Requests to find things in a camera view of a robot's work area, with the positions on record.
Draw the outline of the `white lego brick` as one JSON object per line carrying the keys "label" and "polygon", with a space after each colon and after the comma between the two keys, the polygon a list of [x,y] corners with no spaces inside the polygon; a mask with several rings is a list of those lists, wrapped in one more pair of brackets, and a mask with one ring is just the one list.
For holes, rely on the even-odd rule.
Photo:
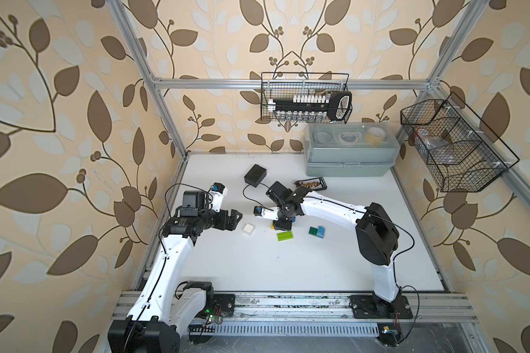
{"label": "white lego brick", "polygon": [[246,224],[243,227],[243,233],[245,235],[251,236],[255,232],[256,227],[252,224]]}

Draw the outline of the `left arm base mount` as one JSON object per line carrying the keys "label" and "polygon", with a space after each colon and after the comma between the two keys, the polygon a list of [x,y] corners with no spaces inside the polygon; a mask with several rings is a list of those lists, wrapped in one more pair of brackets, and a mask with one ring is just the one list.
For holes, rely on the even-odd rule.
{"label": "left arm base mount", "polygon": [[214,294],[206,301],[204,308],[197,313],[196,318],[207,319],[209,316],[231,318],[236,308],[235,294]]}

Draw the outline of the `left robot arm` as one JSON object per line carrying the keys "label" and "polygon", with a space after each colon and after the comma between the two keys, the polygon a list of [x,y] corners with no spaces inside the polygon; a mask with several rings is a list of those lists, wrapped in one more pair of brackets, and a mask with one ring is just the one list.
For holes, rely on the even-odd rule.
{"label": "left robot arm", "polygon": [[243,215],[222,209],[228,189],[221,183],[208,191],[187,191],[158,234],[153,270],[125,319],[115,320],[107,333],[112,352],[178,352],[182,335],[200,313],[216,306],[210,282],[187,282],[175,296],[183,267],[197,238],[207,229],[234,231]]}

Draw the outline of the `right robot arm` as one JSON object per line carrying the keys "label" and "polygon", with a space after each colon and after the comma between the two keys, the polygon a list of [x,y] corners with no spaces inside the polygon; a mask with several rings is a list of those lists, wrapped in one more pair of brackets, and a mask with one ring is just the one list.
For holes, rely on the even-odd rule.
{"label": "right robot arm", "polygon": [[290,231],[293,219],[311,216],[355,232],[361,255],[372,265],[375,297],[388,303],[397,299],[392,255],[398,249],[399,232],[380,204],[345,204],[302,186],[293,191],[279,182],[266,195],[275,207],[256,206],[254,215],[271,220],[276,230]]}

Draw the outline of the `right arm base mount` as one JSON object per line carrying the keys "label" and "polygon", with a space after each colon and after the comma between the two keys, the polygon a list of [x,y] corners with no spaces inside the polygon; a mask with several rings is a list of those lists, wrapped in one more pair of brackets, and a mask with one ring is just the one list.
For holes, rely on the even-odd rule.
{"label": "right arm base mount", "polygon": [[408,299],[398,294],[393,302],[387,302],[375,294],[352,295],[350,308],[355,319],[413,319]]}

